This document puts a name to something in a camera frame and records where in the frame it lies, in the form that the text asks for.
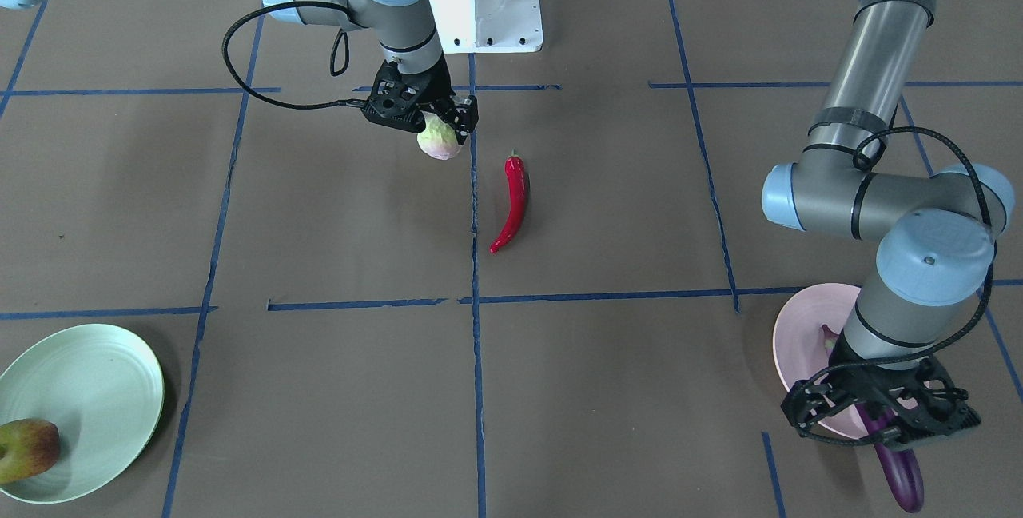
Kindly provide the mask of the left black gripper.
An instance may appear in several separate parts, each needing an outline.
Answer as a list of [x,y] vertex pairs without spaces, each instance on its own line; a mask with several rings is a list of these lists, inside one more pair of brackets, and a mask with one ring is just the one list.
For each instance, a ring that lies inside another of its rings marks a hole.
[[828,376],[830,383],[870,408],[910,411],[934,402],[929,379],[934,369],[930,357],[895,364],[866,364],[848,340],[841,337],[830,352],[829,365],[834,366]]

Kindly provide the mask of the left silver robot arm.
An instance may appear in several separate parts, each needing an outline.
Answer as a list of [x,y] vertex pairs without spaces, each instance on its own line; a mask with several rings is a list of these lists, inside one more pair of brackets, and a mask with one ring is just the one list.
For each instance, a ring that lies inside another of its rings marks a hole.
[[799,161],[777,165],[763,184],[771,222],[877,242],[874,270],[830,357],[839,388],[907,373],[934,352],[993,273],[1011,222],[1015,193],[997,169],[962,158],[928,177],[878,172],[937,4],[859,1]]

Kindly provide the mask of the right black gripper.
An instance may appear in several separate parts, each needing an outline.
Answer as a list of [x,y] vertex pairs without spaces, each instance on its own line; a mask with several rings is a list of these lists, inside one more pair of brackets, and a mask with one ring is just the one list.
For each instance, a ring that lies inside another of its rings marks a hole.
[[436,114],[456,139],[468,139],[475,131],[479,121],[478,99],[476,95],[454,95],[444,55],[419,73],[401,71],[399,77],[403,84],[399,88],[399,102],[369,98],[361,110],[366,120],[380,127],[420,134],[425,130],[420,109],[425,109]]

